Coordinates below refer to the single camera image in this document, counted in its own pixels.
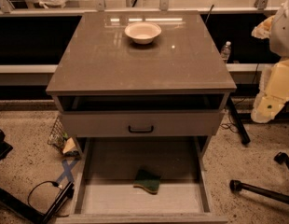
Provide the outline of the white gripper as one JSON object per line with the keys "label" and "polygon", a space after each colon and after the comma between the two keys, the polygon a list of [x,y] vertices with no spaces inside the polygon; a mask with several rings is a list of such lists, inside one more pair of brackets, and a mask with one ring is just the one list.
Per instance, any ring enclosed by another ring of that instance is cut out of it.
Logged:
{"label": "white gripper", "polygon": [[[251,32],[251,36],[259,39],[270,38],[275,16],[260,22]],[[256,123],[268,123],[289,101],[289,59],[281,60],[271,68],[270,77],[264,93],[255,97],[251,119]]]}

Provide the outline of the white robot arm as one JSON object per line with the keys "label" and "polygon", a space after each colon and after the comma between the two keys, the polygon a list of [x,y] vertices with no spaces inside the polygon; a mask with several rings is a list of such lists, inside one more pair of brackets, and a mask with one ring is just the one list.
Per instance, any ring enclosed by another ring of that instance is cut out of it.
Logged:
{"label": "white robot arm", "polygon": [[289,101],[289,0],[275,15],[259,23],[252,36],[268,38],[270,50],[281,57],[272,67],[263,69],[251,112],[254,122],[267,123],[275,119]]}

